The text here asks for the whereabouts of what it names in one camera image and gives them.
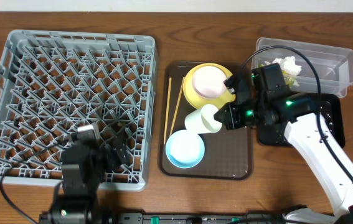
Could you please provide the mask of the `green snack wrapper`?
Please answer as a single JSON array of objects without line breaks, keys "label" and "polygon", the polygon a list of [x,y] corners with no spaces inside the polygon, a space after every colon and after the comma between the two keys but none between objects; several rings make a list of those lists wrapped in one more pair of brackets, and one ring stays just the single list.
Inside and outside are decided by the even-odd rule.
[{"label": "green snack wrapper", "polygon": [[287,73],[284,70],[282,71],[282,74],[283,74],[283,77],[285,79],[285,83],[287,85],[289,85],[291,88],[293,86],[296,86],[296,87],[299,86],[298,82],[296,81],[296,77],[294,75],[290,75],[289,73]]}]

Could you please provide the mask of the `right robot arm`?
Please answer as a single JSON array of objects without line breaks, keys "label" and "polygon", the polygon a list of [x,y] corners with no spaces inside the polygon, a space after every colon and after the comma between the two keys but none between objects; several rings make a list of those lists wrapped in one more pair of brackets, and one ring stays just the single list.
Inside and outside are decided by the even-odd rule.
[{"label": "right robot arm", "polygon": [[224,81],[236,99],[216,112],[215,120],[228,130],[282,128],[286,141],[301,154],[325,191],[333,214],[353,217],[353,163],[334,139],[320,106],[305,93],[293,93],[276,63],[253,69],[250,78],[254,98],[243,75]]}]

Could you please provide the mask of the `white plastic cup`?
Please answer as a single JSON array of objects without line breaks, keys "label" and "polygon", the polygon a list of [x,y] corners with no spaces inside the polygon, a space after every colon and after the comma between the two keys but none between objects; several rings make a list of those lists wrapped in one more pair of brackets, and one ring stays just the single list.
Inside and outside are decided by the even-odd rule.
[{"label": "white plastic cup", "polygon": [[196,134],[217,133],[222,128],[222,123],[214,119],[214,114],[218,111],[219,109],[211,104],[193,111],[185,118],[186,129]]}]

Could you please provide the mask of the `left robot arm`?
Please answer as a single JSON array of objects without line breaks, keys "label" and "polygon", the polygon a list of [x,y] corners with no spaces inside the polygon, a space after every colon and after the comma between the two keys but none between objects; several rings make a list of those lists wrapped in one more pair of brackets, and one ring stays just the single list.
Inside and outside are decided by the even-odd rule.
[{"label": "left robot arm", "polygon": [[117,223],[117,215],[98,204],[96,192],[107,172],[130,163],[125,135],[100,146],[98,126],[89,124],[77,128],[68,140],[72,145],[60,157],[63,181],[55,186],[52,204],[38,223]]}]

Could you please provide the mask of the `light blue bowl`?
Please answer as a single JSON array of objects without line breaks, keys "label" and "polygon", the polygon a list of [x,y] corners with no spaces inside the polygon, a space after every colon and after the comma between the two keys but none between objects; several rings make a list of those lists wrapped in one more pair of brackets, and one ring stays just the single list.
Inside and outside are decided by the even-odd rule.
[{"label": "light blue bowl", "polygon": [[205,145],[198,134],[180,130],[171,134],[166,141],[165,152],[172,165],[181,169],[190,169],[204,158]]}]

